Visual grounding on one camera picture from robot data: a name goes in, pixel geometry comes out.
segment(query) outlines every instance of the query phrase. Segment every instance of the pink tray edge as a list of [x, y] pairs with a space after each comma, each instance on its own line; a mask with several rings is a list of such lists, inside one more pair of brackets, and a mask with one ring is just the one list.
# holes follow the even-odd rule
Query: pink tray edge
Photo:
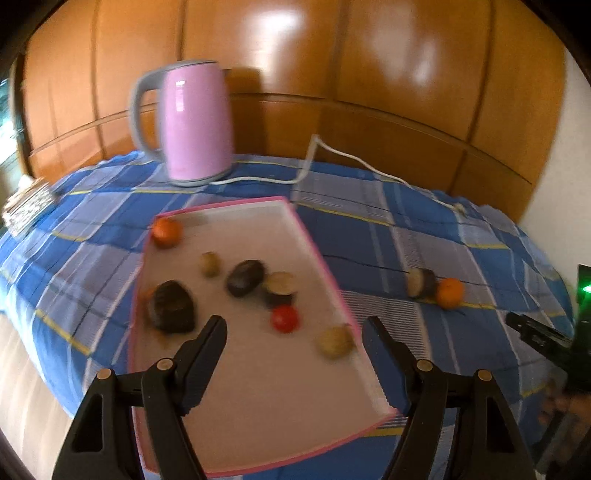
[[[230, 200], [228, 202], [208, 203], [205, 205], [198, 205], [195, 207], [188, 207], [188, 208], [183, 208], [183, 209], [179, 209], [179, 210], [172, 210], [170, 212], [159, 213], [158, 215], [154, 216], [154, 219], [173, 216], [173, 215], [179, 215], [181, 213], [197, 212], [198, 210], [206, 210], [206, 209], [211, 209], [211, 208], [228, 207], [228, 206], [233, 206], [233, 205], [244, 205], [247, 203], [277, 202], [277, 201], [283, 202], [289, 207], [288, 210], [290, 212], [290, 215], [295, 220], [296, 224], [300, 228], [301, 233], [306, 237], [306, 240], [308, 240], [309, 244], [312, 247], [312, 252], [314, 254], [316, 261], [318, 262], [318, 265], [320, 265], [322, 268], [322, 274], [323, 274], [325, 280], [327, 280], [327, 282], [329, 283], [330, 288], [333, 291], [337, 292], [337, 300], [340, 304], [340, 308], [344, 311], [344, 313], [347, 317], [347, 322], [348, 322], [349, 326], [354, 331], [354, 334], [357, 337], [357, 339], [360, 339], [361, 338], [361, 329], [359, 328], [359, 325], [357, 324], [357, 320], [353, 317], [353, 314], [351, 313], [349, 306], [346, 304], [343, 296], [340, 294], [340, 288], [337, 285], [333, 274], [330, 272], [328, 265], [324, 261], [322, 254], [318, 250], [316, 243], [312, 240], [312, 237], [310, 236], [308, 230], [306, 229], [306, 227], [302, 223], [299, 215], [296, 214], [290, 201], [286, 197], [282, 197], [282, 196], [259, 197], [259, 198], [254, 198], [254, 199]], [[132, 321], [131, 321], [131, 324], [129, 325], [129, 330], [130, 330], [129, 331], [129, 346], [128, 346], [128, 353], [127, 353], [127, 355], [128, 355], [128, 372], [135, 371], [135, 362], [134, 362], [134, 356], [133, 356], [133, 352], [135, 351], [135, 328], [134, 328], [134, 326], [135, 326], [135, 319], [137, 318], [136, 313], [137, 313], [137, 306], [139, 303], [139, 296], [141, 295], [141, 292], [139, 291], [139, 286], [141, 285], [140, 279], [141, 279], [142, 272], [143, 272], [143, 258], [144, 258], [145, 250], [148, 246], [149, 241], [150, 241], [150, 235], [148, 235], [148, 239], [145, 241], [144, 248], [142, 249], [142, 263], [140, 266], [139, 274], [136, 278], [136, 284], [135, 284], [135, 290], [134, 290], [133, 304], [132, 304], [132, 310], [131, 310]], [[375, 430], [383, 422], [394, 418], [397, 415], [398, 410], [392, 406], [389, 406], [389, 407], [391, 409], [390, 412], [385, 414], [379, 422], [371, 425], [370, 427], [368, 427], [365, 430], [362, 430], [361, 432], [358, 432], [358, 433], [355, 433], [355, 434], [350, 435], [348, 437], [336, 440], [335, 442], [332, 442], [328, 445], [320, 447], [316, 450], [311, 450], [311, 451], [303, 453], [301, 455], [296, 455], [296, 456], [290, 457], [288, 459], [279, 460], [277, 462], [272, 462], [272, 463], [266, 463], [264, 465], [259, 465], [256, 467], [240, 469], [240, 470], [229, 470], [229, 471], [207, 471], [205, 473], [208, 476], [219, 476], [219, 477], [247, 475], [249, 473], [257, 473], [257, 472], [261, 472], [264, 470], [279, 468], [279, 467], [282, 467], [285, 465], [290, 465], [292, 463], [296, 463], [296, 462], [299, 462], [302, 460], [306, 460], [308, 458], [315, 457], [317, 455], [321, 455], [322, 453], [329, 452], [330, 450], [333, 450], [341, 445], [344, 445], [344, 444], [349, 443], [357, 438], [362, 437], [364, 434]], [[151, 465], [145, 464], [144, 458], [141, 455], [141, 445], [142, 444], [141, 444], [141, 441], [139, 438], [135, 415], [134, 415], [134, 426], [135, 426], [135, 440], [139, 446], [140, 457], [141, 457], [141, 462], [142, 462], [143, 467], [151, 473], [158, 473], [158, 471], [155, 470], [154, 467], [152, 467]]]

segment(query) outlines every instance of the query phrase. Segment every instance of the red cherry tomato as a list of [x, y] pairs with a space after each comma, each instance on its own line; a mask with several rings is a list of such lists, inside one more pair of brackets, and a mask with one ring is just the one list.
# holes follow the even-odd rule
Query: red cherry tomato
[[271, 325], [281, 333], [290, 333], [300, 324], [297, 311], [291, 305], [279, 305], [271, 312]]

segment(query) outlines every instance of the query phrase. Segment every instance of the blue plaid bedspread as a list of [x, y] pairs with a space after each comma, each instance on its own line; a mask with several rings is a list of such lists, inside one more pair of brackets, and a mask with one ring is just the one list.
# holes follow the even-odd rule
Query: blue plaid bedspread
[[[298, 160], [239, 155], [233, 175], [287, 180], [300, 166]], [[0, 310], [70, 414], [100, 368], [126, 372], [134, 282], [154, 215], [282, 195], [296, 206], [359, 321], [377, 314], [395, 339], [444, 371], [491, 370], [526, 440], [540, 434], [535, 416], [550, 366], [503, 319], [509, 310], [524, 312], [571, 335], [573, 314], [545, 255], [498, 210], [325, 163], [314, 163], [298, 185], [249, 181], [184, 189], [138, 152], [77, 171], [58, 182], [55, 193], [59, 205], [25, 239], [6, 234], [0, 240]], [[459, 202], [466, 214], [432, 197]], [[410, 300], [404, 272], [411, 267], [462, 280], [463, 306], [445, 312]], [[452, 421], [446, 419], [439, 463]], [[310, 469], [321, 478], [324, 468], [329, 478], [378, 478], [403, 425], [403, 418], [394, 419], [372, 436], [285, 467], [281, 478], [301, 478]]]

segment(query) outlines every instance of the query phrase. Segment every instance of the kettle handle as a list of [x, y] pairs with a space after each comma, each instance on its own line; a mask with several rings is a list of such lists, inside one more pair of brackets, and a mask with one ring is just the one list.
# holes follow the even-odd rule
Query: kettle handle
[[154, 150], [150, 148], [144, 134], [142, 133], [141, 123], [139, 120], [139, 107], [142, 95], [149, 90], [158, 90], [166, 77], [168, 70], [166, 67], [158, 70], [153, 70], [146, 73], [139, 78], [131, 92], [129, 101], [129, 126], [131, 127], [131, 138], [134, 144], [146, 154], [149, 160], [157, 160], [163, 162], [164, 154], [162, 149]]

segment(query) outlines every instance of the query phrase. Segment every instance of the white tray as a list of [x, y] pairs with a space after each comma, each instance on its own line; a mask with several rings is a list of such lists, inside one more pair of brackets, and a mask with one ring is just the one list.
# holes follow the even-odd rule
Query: white tray
[[[274, 468], [317, 455], [375, 428], [395, 414], [361, 344], [359, 328], [305, 227], [282, 197], [240, 200], [171, 212], [183, 224], [183, 240], [169, 250], [146, 242], [137, 282], [129, 370], [141, 371], [172, 357], [197, 336], [213, 314], [228, 323], [228, 342], [201, 404], [184, 424], [208, 476]], [[197, 259], [216, 251], [220, 276], [207, 279]], [[261, 295], [236, 299], [225, 289], [228, 272], [255, 258], [267, 271], [284, 270], [298, 281], [294, 302], [300, 327], [276, 332]], [[145, 317], [144, 296], [166, 280], [178, 280], [197, 303], [197, 328], [164, 335]], [[315, 338], [349, 323], [357, 350], [324, 359]], [[157, 471], [143, 409], [135, 426], [144, 466]]]

